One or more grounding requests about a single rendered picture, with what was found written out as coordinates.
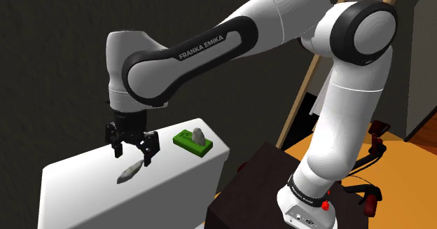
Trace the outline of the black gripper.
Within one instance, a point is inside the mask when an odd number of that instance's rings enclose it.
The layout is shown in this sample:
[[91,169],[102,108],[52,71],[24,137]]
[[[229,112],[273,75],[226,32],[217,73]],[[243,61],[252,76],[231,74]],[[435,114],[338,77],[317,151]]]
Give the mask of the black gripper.
[[160,151],[158,132],[146,132],[147,110],[138,112],[113,111],[114,122],[105,126],[104,140],[110,144],[115,158],[123,154],[122,141],[136,144],[143,153],[144,166],[151,164],[152,157]]

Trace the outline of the grey pointed elongated object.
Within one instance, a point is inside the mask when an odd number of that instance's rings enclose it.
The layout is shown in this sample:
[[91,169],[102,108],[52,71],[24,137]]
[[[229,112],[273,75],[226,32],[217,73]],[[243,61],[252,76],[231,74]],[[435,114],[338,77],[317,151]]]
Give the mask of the grey pointed elongated object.
[[138,162],[134,163],[132,166],[125,169],[120,174],[120,176],[117,178],[116,183],[120,184],[120,183],[124,183],[124,182],[130,180],[141,169],[141,167],[143,166],[143,163],[144,163],[143,160],[139,160]]

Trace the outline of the green flat box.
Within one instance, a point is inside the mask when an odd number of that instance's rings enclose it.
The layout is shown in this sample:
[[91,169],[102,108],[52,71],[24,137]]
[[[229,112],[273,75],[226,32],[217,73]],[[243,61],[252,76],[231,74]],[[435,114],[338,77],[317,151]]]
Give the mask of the green flat box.
[[173,143],[177,146],[182,147],[188,152],[198,156],[204,157],[212,148],[213,142],[206,139],[205,145],[199,145],[192,140],[192,132],[188,130],[182,130],[177,135],[175,135],[172,139]]

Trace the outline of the white toilet cistern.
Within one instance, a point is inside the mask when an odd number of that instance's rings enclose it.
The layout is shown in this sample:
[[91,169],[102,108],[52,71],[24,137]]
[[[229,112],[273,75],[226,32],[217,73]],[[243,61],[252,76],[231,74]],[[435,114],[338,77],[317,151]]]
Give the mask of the white toilet cistern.
[[[172,139],[200,128],[213,147],[199,157]],[[195,229],[214,200],[230,149],[200,118],[158,130],[160,151],[131,179],[117,179],[142,153],[103,146],[43,168],[37,229]]]

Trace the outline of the grey rounded stone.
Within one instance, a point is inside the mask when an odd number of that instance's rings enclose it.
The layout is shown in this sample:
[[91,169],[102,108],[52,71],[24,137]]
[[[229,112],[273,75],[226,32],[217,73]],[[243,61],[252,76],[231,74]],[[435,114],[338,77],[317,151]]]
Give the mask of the grey rounded stone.
[[198,127],[194,128],[192,131],[192,137],[191,139],[200,146],[205,146],[206,145],[206,139],[205,136],[202,132],[202,130]]

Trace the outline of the dark robot stand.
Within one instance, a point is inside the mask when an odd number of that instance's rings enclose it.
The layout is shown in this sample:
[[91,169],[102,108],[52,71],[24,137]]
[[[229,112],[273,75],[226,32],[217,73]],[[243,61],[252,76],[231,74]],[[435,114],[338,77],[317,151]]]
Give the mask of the dark robot stand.
[[204,229],[294,229],[284,222],[277,192],[299,163],[264,143],[209,205]]

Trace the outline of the black and red frame machine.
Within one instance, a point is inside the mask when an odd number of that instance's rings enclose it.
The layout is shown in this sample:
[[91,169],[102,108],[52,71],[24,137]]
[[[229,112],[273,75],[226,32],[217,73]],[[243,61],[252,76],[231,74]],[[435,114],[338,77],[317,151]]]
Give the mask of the black and red frame machine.
[[[383,123],[378,120],[374,120],[369,129],[368,133],[371,136],[371,146],[368,149],[368,155],[358,159],[355,162],[351,172],[347,177],[354,176],[357,172],[360,172],[371,165],[378,162],[384,155],[387,147],[384,145],[381,136],[386,133],[390,128],[390,125]],[[346,193],[364,193],[363,198],[359,201],[359,205],[365,204],[363,208],[363,213],[367,217],[374,217],[377,210],[377,203],[382,201],[382,192],[377,187],[366,182],[366,184],[347,186],[343,188]]]

